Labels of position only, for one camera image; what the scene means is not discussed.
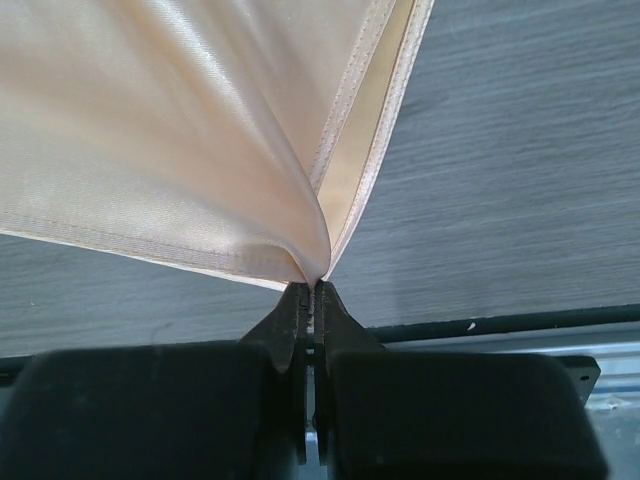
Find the beige satin napkin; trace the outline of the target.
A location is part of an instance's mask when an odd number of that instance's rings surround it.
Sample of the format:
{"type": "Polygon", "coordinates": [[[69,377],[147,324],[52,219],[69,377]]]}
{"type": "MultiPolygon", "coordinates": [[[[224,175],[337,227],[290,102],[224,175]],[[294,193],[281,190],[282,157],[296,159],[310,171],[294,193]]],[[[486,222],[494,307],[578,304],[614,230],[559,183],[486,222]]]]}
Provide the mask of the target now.
{"type": "Polygon", "coordinates": [[[1,230],[280,289],[375,184],[429,1],[5,1],[1,230]]]}

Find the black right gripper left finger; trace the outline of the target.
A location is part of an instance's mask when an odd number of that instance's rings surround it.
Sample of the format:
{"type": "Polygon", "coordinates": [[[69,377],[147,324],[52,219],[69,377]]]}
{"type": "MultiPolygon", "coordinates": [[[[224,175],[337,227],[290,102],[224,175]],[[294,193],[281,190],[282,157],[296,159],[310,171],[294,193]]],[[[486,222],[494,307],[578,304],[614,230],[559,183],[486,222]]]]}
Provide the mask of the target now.
{"type": "Polygon", "coordinates": [[[306,460],[304,284],[237,341],[57,350],[18,375],[5,479],[293,479],[306,460]]]}

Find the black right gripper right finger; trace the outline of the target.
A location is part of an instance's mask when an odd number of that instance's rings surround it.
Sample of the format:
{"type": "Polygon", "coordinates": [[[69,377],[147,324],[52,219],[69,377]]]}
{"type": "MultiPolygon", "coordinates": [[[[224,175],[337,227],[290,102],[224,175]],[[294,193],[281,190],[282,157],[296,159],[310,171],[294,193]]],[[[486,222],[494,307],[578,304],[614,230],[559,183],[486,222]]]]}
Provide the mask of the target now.
{"type": "Polygon", "coordinates": [[[390,350],[314,292],[315,428],[333,479],[605,479],[586,356],[390,350]]]}

